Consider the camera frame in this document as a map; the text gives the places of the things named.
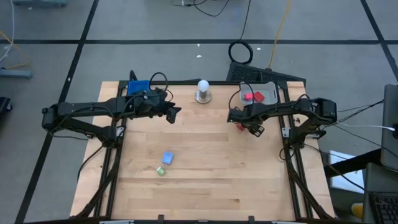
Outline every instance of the yellow cable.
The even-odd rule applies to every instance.
[[[283,16],[283,18],[282,18],[282,21],[280,22],[278,32],[276,33],[276,37],[275,37],[275,41],[274,41],[274,48],[272,49],[271,60],[269,61],[268,68],[271,68],[272,61],[273,61],[273,59],[274,59],[274,52],[275,52],[275,48],[276,48],[276,43],[277,43],[277,41],[278,41],[280,31],[282,30],[282,26],[284,25],[286,15],[287,15],[287,13],[288,13],[288,11],[289,11],[289,9],[290,9],[290,5],[291,5],[291,4],[292,4],[292,0],[289,0],[289,2],[287,3],[287,6],[286,6],[286,10],[285,10],[284,16]]]
[[[7,37],[7,35],[4,34],[1,30],[0,30],[0,34],[11,44],[11,40],[10,40],[10,39]],[[23,50],[21,50],[21,49],[18,47],[18,45],[13,44],[12,46],[15,47],[22,55],[24,55],[24,56],[29,60],[29,63],[19,64],[19,65],[11,65],[11,66],[8,66],[6,69],[14,68],[14,67],[16,67],[16,68],[22,68],[22,67],[30,66],[32,59],[30,59],[29,55],[28,55],[27,53],[25,53]]]

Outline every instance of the white cable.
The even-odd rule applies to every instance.
[[[388,129],[390,131],[395,131],[396,130],[395,128],[378,126],[378,125],[348,125],[348,124],[341,123],[341,122],[338,122],[338,121],[336,123],[342,124],[342,125],[347,126],[347,127],[354,127],[354,128],[371,127],[371,128],[385,128],[385,129]]]
[[[12,12],[12,36],[11,36],[11,44],[8,47],[6,53],[0,58],[0,63],[2,60],[7,56],[8,52],[10,51],[12,45],[14,44],[14,36],[15,36],[15,20],[14,20],[14,4],[12,3],[12,0],[10,0],[11,3],[11,12]]]

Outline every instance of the wooden table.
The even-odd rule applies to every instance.
[[[118,82],[103,82],[98,101],[115,97],[117,87]],[[292,100],[305,93],[301,82],[288,82],[288,87]],[[295,219],[286,165],[279,159],[283,147],[279,120],[265,121],[260,138],[227,123],[228,100],[237,89],[210,86],[213,99],[201,105],[193,97],[196,86],[171,85],[173,102],[182,107],[175,124],[165,118],[128,120],[112,219],[155,220],[160,214],[167,220],[248,220],[249,215],[256,220]],[[233,104],[241,105],[238,96]],[[99,126],[110,122],[105,116],[93,120]],[[318,147],[316,140],[306,143]],[[97,139],[89,140],[85,158],[99,146]],[[164,151],[175,155],[160,177],[155,168]],[[81,172],[71,215],[80,212],[98,188],[104,152]],[[308,189],[334,216],[320,153],[306,147],[302,159]],[[102,214],[107,201],[106,192]]]

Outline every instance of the red object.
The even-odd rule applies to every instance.
[[[253,100],[253,94],[252,93],[245,94],[244,100],[246,100],[246,101]]]
[[[265,97],[264,97],[259,91],[257,91],[257,92],[254,94],[254,99],[255,99],[257,102],[262,102],[262,101],[265,99]]]
[[[239,130],[241,130],[241,131],[244,130],[244,127],[242,126],[242,124],[237,124],[236,127],[239,128]]]

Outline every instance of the gray floor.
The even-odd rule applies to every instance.
[[[17,39],[79,39],[92,0],[70,0],[63,9],[16,7]],[[245,39],[273,39],[287,0],[253,0]],[[385,39],[398,39],[394,0],[368,1]],[[209,1],[204,10],[216,12],[224,1]],[[88,39],[235,39],[240,36],[247,1],[231,0],[220,17],[200,14],[193,7],[171,6],[169,0],[100,0]],[[9,1],[0,1],[0,29],[11,33]],[[294,1],[281,39],[376,40],[360,1]],[[0,45],[0,55],[5,45]],[[0,125],[0,223],[15,220],[44,141],[41,108],[56,103],[76,45],[20,45],[33,59],[31,80],[0,78],[0,96],[14,102],[14,111]],[[252,44],[252,66],[268,65],[272,45]],[[398,57],[398,45],[389,46]],[[95,101],[100,84],[127,79],[130,69],[139,78],[164,72],[169,80],[225,80],[228,44],[85,45],[67,101]],[[246,51],[233,50],[237,59]],[[21,63],[13,50],[4,65]],[[339,109],[366,105],[383,97],[384,85],[396,78],[380,45],[278,45],[272,69],[307,79],[312,97],[337,102]],[[381,124],[382,106],[368,110],[348,124]],[[320,140],[322,150],[362,154],[375,149],[336,128]],[[353,129],[380,142],[378,129]],[[85,142],[54,139],[29,207],[26,222],[67,218]]]

